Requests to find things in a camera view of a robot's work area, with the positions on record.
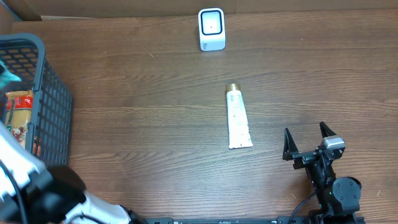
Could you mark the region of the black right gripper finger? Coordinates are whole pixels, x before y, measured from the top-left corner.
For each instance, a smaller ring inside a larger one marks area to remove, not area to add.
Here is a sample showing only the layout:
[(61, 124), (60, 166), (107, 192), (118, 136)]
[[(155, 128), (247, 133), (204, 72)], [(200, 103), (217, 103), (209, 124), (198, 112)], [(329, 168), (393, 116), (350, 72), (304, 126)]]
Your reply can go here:
[(293, 137), (288, 128), (284, 131), (284, 150), (282, 158), (285, 161), (293, 160), (294, 155), (298, 154), (299, 150), (293, 140)]
[(327, 125), (325, 122), (321, 121), (320, 122), (320, 131), (322, 134), (322, 138), (327, 138), (330, 136), (336, 136), (336, 133), (333, 132)]

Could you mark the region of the white tube gold cap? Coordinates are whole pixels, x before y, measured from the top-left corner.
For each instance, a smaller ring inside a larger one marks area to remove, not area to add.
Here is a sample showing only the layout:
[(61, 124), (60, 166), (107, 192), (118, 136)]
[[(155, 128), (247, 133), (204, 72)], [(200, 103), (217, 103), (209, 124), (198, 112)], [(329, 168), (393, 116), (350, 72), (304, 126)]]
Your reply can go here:
[(241, 88), (232, 83), (226, 87), (229, 149), (252, 147), (248, 118)]

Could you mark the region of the spaghetti pasta packet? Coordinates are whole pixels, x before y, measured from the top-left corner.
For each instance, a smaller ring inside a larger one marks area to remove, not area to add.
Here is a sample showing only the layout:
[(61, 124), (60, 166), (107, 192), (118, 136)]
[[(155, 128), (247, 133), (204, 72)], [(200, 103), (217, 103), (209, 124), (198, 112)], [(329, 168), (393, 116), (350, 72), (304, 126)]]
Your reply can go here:
[(5, 126), (19, 144), (25, 148), (27, 127), (32, 115), (34, 93), (32, 90), (9, 91), (6, 93), (6, 121)]

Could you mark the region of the teal snack packet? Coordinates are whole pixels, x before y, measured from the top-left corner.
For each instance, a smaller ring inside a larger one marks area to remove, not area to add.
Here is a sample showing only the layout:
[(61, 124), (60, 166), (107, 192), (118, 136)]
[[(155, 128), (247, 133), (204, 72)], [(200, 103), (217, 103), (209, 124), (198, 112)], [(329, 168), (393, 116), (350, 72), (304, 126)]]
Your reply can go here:
[(21, 82), (21, 78), (19, 78), (17, 75), (11, 73), (8, 68), (6, 67), (6, 65), (4, 64), (3, 61), (1, 61), (1, 67), (0, 67), (1, 71), (0, 71), (0, 89), (4, 89), (5, 87), (8, 86), (8, 84), (12, 83), (12, 82)]

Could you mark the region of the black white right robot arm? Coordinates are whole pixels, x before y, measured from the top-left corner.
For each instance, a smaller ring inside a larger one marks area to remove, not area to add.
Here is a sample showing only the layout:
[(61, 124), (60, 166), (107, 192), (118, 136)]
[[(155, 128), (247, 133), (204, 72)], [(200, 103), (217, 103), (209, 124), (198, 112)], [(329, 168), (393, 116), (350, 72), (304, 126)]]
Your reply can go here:
[[(301, 201), (291, 213), (288, 223), (364, 223), (357, 217), (360, 210), (362, 185), (354, 177), (337, 178), (333, 161), (342, 157), (345, 140), (320, 122), (322, 141), (314, 151), (300, 152), (288, 129), (284, 131), (282, 159), (293, 161), (293, 168), (305, 169), (312, 183), (313, 193)], [(311, 198), (316, 197), (318, 210), (309, 211), (306, 217), (296, 217), (298, 210)]]

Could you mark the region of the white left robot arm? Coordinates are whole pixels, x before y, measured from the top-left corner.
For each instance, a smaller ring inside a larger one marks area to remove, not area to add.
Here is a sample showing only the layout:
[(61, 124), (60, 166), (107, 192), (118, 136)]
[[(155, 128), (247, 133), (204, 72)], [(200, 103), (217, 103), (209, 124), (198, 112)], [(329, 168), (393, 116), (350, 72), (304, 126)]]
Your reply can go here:
[(1, 221), (145, 224), (136, 212), (89, 193), (68, 166), (46, 166), (1, 126)]

